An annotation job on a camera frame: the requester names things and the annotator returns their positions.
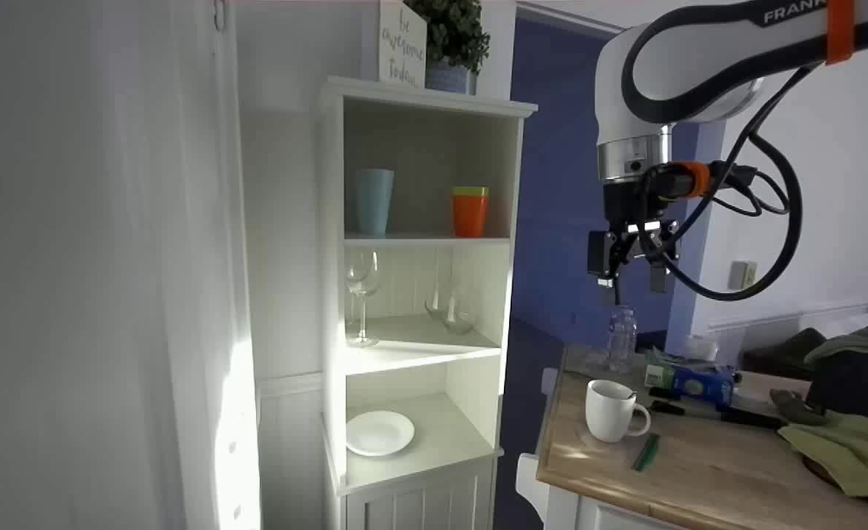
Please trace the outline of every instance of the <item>cable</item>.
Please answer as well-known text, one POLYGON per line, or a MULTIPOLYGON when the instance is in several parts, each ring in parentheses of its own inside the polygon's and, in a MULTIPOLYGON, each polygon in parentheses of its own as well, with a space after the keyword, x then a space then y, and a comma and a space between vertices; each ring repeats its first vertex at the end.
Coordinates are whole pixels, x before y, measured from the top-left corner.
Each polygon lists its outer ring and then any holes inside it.
POLYGON ((809 77, 813 74, 813 68, 815 64, 809 64, 809 68, 800 68, 800 70, 796 70, 791 77, 790 77, 790 83, 747 121, 747 126, 740 131, 740 139, 737 139, 737 145, 729 148, 729 156, 728 156, 728 161, 725 161, 725 170, 721 170, 721 177, 713 183, 713 187, 703 195, 703 201, 695 205, 695 212, 687 218, 687 223, 678 229, 678 234, 672 234, 668 240, 654 240, 654 234, 651 233, 643 233, 643 246, 645 246, 645 254, 651 257, 651 254, 657 254, 662 262, 665 262, 665 267, 679 280, 679 282, 687 282, 691 292, 697 292, 697 293, 703 293, 703 296, 713 296, 713 299, 746 299, 746 296, 753 296, 753 293, 760 293, 760 292, 765 292, 773 280, 779 280, 779 274, 790 267, 790 262, 791 262, 791 257, 796 257, 796 249, 797 249, 797 240, 800 240, 800 227, 803 227, 803 198, 800 198, 800 183, 797 183, 797 174, 796 174, 796 168, 790 164, 790 159, 771 145, 771 140, 765 140, 763 136, 760 136, 760 126, 763 126, 763 121, 776 109, 776 102, 803 80, 803 77, 809 77), (743 153, 743 148, 746 145, 756 145, 756 151, 760 153, 765 153, 773 164, 776 164, 776 170, 779 170, 779 177, 784 177, 784 184, 787 184, 787 190, 784 187, 776 187, 776 183, 769 177, 769 174, 763 174, 765 177, 765 183, 776 190, 776 198, 784 201, 784 212, 790 212, 790 227, 787 227, 787 239, 784 239, 784 246, 779 246, 779 257, 776 257, 776 262, 753 282, 753 285, 747 285, 747 289, 743 289, 743 292, 716 292, 716 289, 706 289, 706 285, 701 285, 697 280, 691 280, 687 271, 679 271, 679 265, 673 262, 673 257, 668 257, 668 249, 665 246, 673 246, 691 227, 695 227, 695 220, 703 214, 703 208, 709 205, 709 204, 716 204, 716 195, 718 195, 718 187, 728 183, 728 177, 729 177, 729 170, 734 170, 734 161, 740 159, 740 153, 743 153))

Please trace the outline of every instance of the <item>sunlight on wall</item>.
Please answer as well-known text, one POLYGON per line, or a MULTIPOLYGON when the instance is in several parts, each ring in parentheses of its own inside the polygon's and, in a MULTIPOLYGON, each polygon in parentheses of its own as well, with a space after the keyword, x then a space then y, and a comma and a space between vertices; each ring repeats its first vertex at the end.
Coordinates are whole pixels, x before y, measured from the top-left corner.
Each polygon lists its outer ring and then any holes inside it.
POLYGON ((216 432, 216 495, 220 530, 261 526, 253 388, 253 345, 245 338, 231 349, 231 374, 223 377, 220 417, 216 432))

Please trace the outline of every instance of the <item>potted plant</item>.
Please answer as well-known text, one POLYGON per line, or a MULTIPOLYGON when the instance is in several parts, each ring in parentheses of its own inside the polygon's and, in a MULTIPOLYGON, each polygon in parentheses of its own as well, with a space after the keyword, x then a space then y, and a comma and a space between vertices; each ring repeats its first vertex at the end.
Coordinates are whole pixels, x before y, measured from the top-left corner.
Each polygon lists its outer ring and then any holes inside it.
POLYGON ((482 28, 479 0, 407 0, 426 20, 426 84, 472 92, 492 34, 482 28))

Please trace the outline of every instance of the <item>wine glass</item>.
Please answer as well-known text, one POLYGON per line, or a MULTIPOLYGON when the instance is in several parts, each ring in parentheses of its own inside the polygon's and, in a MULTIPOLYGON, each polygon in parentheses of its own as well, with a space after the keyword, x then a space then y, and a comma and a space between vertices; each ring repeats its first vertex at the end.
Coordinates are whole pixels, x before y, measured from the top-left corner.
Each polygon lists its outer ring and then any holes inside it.
POLYGON ((379 285, 379 257, 378 249, 370 254, 354 254, 348 258, 348 293, 360 299, 360 333, 351 338, 351 345, 378 345, 369 338, 369 296, 378 293, 379 285))

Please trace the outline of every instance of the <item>blue cup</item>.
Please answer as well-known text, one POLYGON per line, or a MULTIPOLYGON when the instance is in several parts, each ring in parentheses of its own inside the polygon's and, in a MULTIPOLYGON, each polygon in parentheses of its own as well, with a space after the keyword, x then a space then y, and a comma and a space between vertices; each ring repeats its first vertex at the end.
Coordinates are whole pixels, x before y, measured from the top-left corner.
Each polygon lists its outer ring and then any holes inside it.
POLYGON ((391 168, 364 168, 357 177, 357 220, 360 233, 370 239, 385 234, 391 212, 395 170, 391 168))

